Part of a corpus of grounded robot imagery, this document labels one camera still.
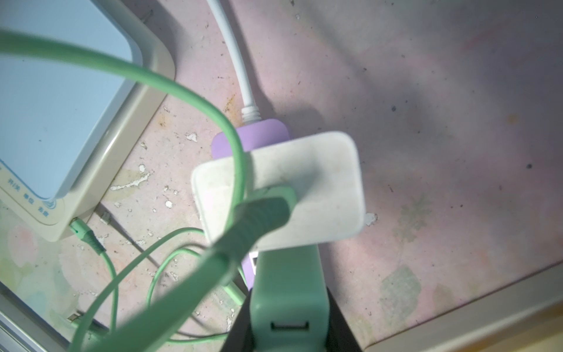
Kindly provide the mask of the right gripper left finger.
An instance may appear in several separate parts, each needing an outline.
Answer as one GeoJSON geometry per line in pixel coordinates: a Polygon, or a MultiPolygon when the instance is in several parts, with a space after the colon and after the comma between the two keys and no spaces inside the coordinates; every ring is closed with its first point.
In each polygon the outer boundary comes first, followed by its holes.
{"type": "Polygon", "coordinates": [[[252,290],[246,296],[220,352],[253,352],[255,350],[250,314],[251,298],[252,290]]]}

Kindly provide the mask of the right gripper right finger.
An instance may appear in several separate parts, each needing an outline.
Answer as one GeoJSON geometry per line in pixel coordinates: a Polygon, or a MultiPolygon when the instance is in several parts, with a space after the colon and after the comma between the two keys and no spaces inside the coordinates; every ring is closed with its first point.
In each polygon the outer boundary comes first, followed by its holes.
{"type": "Polygon", "coordinates": [[[330,290],[327,290],[327,293],[329,300],[329,317],[325,350],[328,352],[362,352],[362,348],[354,337],[334,296],[330,290]]]}

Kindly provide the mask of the green charger adapter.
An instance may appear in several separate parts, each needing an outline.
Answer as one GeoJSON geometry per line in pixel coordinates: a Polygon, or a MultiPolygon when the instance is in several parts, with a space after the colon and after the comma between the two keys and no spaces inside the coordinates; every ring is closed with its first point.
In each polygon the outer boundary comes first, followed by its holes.
{"type": "Polygon", "coordinates": [[[259,253],[250,301],[256,351],[324,351],[329,310],[317,245],[259,253]]]}

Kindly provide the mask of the white charger adapter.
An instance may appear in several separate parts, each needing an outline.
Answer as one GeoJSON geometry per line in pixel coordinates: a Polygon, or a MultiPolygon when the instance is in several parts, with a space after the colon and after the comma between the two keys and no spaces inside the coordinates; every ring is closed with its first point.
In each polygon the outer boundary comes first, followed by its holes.
{"type": "MultiPolygon", "coordinates": [[[[307,246],[358,235],[366,213],[362,171],[353,139],[331,131],[246,154],[250,190],[290,186],[297,204],[283,228],[263,236],[255,251],[307,246]]],[[[191,176],[194,200],[209,242],[222,235],[234,186],[233,158],[199,165],[191,176]]]]}

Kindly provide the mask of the purple power strip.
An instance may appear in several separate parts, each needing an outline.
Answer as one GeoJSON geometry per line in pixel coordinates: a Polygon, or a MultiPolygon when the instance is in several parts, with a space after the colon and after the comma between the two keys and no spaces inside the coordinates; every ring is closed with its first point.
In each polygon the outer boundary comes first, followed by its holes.
{"type": "MultiPolygon", "coordinates": [[[[280,120],[267,119],[237,128],[245,152],[268,147],[291,140],[288,127],[280,120]]],[[[230,143],[224,133],[218,133],[212,140],[211,153],[214,159],[231,156],[230,143]]],[[[256,276],[256,262],[259,252],[250,252],[242,262],[243,278],[247,288],[253,288],[256,276]]]]}

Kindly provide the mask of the blue electronic scale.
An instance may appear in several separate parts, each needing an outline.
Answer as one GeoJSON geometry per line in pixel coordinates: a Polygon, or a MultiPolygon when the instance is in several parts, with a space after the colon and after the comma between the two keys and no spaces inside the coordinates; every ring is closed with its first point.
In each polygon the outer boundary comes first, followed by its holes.
{"type": "MultiPolygon", "coordinates": [[[[165,45],[121,1],[3,1],[1,28],[175,75],[165,45]]],[[[1,56],[1,201],[50,242],[88,220],[165,95],[118,76],[1,56]]]]}

